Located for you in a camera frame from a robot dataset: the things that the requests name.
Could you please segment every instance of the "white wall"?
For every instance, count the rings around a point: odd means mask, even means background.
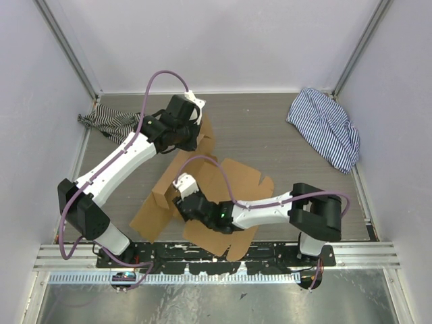
[[[333,90],[378,2],[48,1],[105,93]]]
[[[421,323],[432,317],[432,2],[394,1],[340,96],[360,169]]]
[[[17,323],[41,243],[59,218],[91,99],[32,1],[0,10],[0,323]]]

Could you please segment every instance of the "black mounting plate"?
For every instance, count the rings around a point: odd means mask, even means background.
[[[314,267],[317,260],[300,260],[297,258],[298,247],[293,242],[252,242],[246,255],[239,261],[227,261],[227,252],[221,257],[215,256],[202,248],[188,242],[137,242],[138,262],[153,261],[151,273],[179,275],[183,274],[186,265],[191,274],[198,275],[204,271],[208,275],[222,273],[233,274],[237,272],[244,262],[247,274],[284,274],[291,273],[292,267]],[[336,265],[333,247],[325,245],[321,253],[324,266]],[[100,256],[97,260],[97,268],[122,268],[116,265],[108,257]]]

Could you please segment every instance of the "cardboard flap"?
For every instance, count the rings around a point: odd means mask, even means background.
[[[224,159],[221,166],[227,175],[235,199],[258,200],[272,196],[273,181],[271,178],[265,177],[259,183],[260,171],[231,159]],[[194,177],[210,201],[218,203],[231,199],[225,178],[211,162],[205,161]],[[252,227],[227,235],[214,232],[198,221],[189,221],[185,225],[183,237],[219,257],[229,247],[227,260],[237,261],[246,254],[257,230],[258,227]]]
[[[227,261],[237,261],[244,257],[257,230],[258,226],[254,226],[241,232],[234,232],[231,235],[231,246],[227,254]]]
[[[160,207],[153,194],[150,194],[129,225],[143,238],[153,243],[171,218],[172,212]]]
[[[206,114],[202,117],[202,124],[200,129],[200,134],[197,138],[198,147],[193,153],[180,151],[169,164],[168,168],[165,170],[159,181],[155,184],[152,189],[152,193],[155,196],[156,203],[165,209],[170,208],[170,202],[165,198],[165,193],[177,176],[180,167],[191,157],[195,155],[209,155],[213,152],[215,147],[215,140],[213,138],[213,129],[210,124],[209,116]],[[190,173],[190,170],[196,169],[203,164],[203,160],[195,160],[189,163],[184,172]]]
[[[184,226],[183,238],[219,257],[231,244],[230,235],[212,231],[200,221],[188,221]]]
[[[201,118],[201,129],[200,134],[204,134],[207,138],[215,138],[213,133],[213,127],[211,127],[211,122],[209,115],[204,113]]]

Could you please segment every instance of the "cable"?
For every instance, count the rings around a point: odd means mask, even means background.
[[[163,152],[161,152],[161,154],[168,154],[171,153],[172,151],[174,151],[176,149],[176,147],[170,148],[169,150],[165,150]]]
[[[126,288],[126,291],[129,291],[129,290],[137,288],[146,279],[147,275],[151,272],[151,269],[153,269],[153,262],[150,261],[148,263],[150,264],[150,267],[148,267],[146,273],[135,284],[133,284],[130,287]]]
[[[95,255],[95,256],[99,256],[99,254],[97,254],[96,253],[96,251],[95,251],[95,247],[96,247],[96,243],[93,243],[93,247],[92,247],[92,253]]]
[[[318,259],[317,270],[315,271],[315,275],[313,277],[312,283],[310,284],[309,291],[311,291],[314,288],[315,283],[317,282],[320,267],[321,267],[321,258]]]
[[[324,262],[323,262],[323,258],[319,258],[320,262],[321,262],[321,275],[323,275],[324,273]]]
[[[292,273],[295,273],[295,272],[303,272],[303,271],[311,270],[311,269],[313,269],[314,267],[315,267],[315,266],[312,266],[312,267],[309,267],[309,268],[300,269],[300,270],[291,270],[291,269],[290,269],[290,271],[291,271]]]
[[[228,193],[229,193],[229,197],[231,198],[231,201],[236,206],[239,206],[240,208],[243,208],[243,209],[261,209],[261,208],[267,208],[267,207],[275,207],[275,206],[280,206],[280,204],[284,205],[284,204],[292,203],[292,202],[297,201],[297,200],[312,198],[312,197],[316,197],[316,196],[336,195],[336,196],[344,197],[346,199],[346,206],[345,206],[344,211],[342,211],[342,214],[341,214],[341,218],[342,218],[346,214],[346,212],[348,211],[348,209],[350,208],[350,205],[351,205],[350,197],[347,194],[344,194],[343,192],[338,192],[338,191],[318,191],[318,192],[312,192],[310,194],[301,194],[300,196],[295,196],[295,197],[292,197],[289,199],[285,199],[281,202],[271,202],[269,204],[252,205],[252,206],[242,205],[234,198],[234,195],[233,195],[232,189],[231,189],[231,185],[230,185],[230,181],[228,180],[228,177],[227,177],[225,171],[223,170],[222,166],[220,164],[218,164],[218,162],[216,162],[215,160],[211,159],[210,157],[206,157],[205,155],[197,155],[195,157],[191,157],[189,160],[187,160],[185,163],[183,163],[182,167],[180,168],[180,170],[177,172],[177,175],[175,176],[175,182],[176,183],[178,181],[178,177],[180,176],[180,174],[182,174],[182,171],[185,168],[185,166],[187,166],[187,164],[189,164],[191,161],[196,160],[196,159],[205,159],[207,161],[210,161],[211,163],[213,163],[214,165],[216,165],[219,168],[219,170],[222,173],[223,179],[225,180],[225,183],[227,185],[227,189],[228,189]]]
[[[100,176],[100,174],[102,172],[104,172],[111,164],[113,164],[119,157],[121,157],[127,151],[128,148],[130,148],[134,144],[136,138],[139,135],[139,130],[141,130],[142,122],[144,120],[144,113],[146,110],[147,100],[149,98],[150,87],[151,87],[153,81],[155,80],[155,78],[160,74],[171,74],[171,75],[175,76],[184,85],[186,92],[189,91],[188,85],[183,80],[183,78],[173,71],[161,70],[161,71],[154,73],[151,76],[150,80],[148,81],[146,91],[144,94],[144,100],[142,102],[142,108],[141,108],[141,112],[140,112],[140,121],[138,122],[137,131],[135,132],[134,137],[132,137],[132,139],[129,141],[129,143],[127,143],[127,145],[125,146],[123,151],[118,152],[118,154],[116,154],[111,160],[109,160],[102,168],[100,168],[97,172],[95,172],[94,175],[92,175],[92,177],[89,179],[88,182],[86,182],[81,188],[78,189],[77,192],[75,192],[75,194],[71,197],[71,199],[69,199],[69,201],[66,203],[66,206],[65,206],[63,212],[61,213],[60,226],[59,226],[59,249],[60,249],[61,257],[63,259],[69,260],[72,257],[78,243],[80,243],[80,241],[83,239],[83,236],[80,236],[75,241],[74,245],[72,246],[71,250],[69,251],[69,254],[66,254],[65,246],[64,246],[64,231],[65,231],[66,216],[68,215],[68,211],[69,211],[70,207],[75,202],[75,200],[78,198],[78,196],[80,194],[82,194],[86,190],[86,188],[93,182],[93,180],[95,180],[98,176]],[[119,259],[117,259],[112,253],[110,253],[106,248],[102,247],[102,249],[105,251],[105,253],[107,253],[108,255],[111,255],[110,257],[116,263],[119,263],[120,265],[124,265],[125,267],[141,267],[141,266],[148,264],[148,263],[139,263],[137,265],[132,265],[132,264],[128,264],[128,263],[123,263]]]

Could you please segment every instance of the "black and white striped cloth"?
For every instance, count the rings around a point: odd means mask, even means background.
[[[344,109],[322,92],[303,89],[292,103],[287,122],[329,163],[349,173],[358,160],[360,137]]]
[[[140,120],[140,113],[117,111],[98,104],[87,116],[78,115],[78,121],[86,128],[94,127],[110,140],[121,144],[134,130]]]

